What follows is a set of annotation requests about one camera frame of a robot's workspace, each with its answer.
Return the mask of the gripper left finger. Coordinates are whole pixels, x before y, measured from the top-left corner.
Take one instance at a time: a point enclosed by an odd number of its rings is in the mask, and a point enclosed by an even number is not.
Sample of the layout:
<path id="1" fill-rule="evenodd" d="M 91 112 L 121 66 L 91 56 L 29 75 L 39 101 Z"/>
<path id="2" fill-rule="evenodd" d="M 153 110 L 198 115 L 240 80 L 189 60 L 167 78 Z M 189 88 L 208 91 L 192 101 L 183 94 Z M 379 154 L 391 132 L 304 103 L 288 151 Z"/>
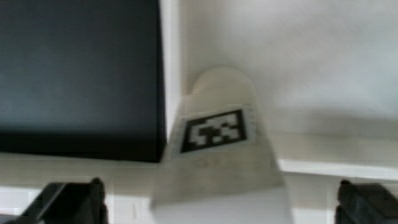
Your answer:
<path id="1" fill-rule="evenodd" d="M 109 224 L 102 179 L 50 183 L 11 224 Z"/>

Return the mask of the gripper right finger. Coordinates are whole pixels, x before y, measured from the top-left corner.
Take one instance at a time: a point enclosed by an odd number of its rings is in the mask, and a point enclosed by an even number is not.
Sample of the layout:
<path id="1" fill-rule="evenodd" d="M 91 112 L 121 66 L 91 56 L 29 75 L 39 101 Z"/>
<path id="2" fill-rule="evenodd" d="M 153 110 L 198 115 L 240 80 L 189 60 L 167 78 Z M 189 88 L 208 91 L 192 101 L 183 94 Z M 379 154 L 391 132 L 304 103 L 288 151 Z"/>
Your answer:
<path id="1" fill-rule="evenodd" d="M 341 181 L 334 224 L 398 224 L 398 198 L 379 183 Z"/>

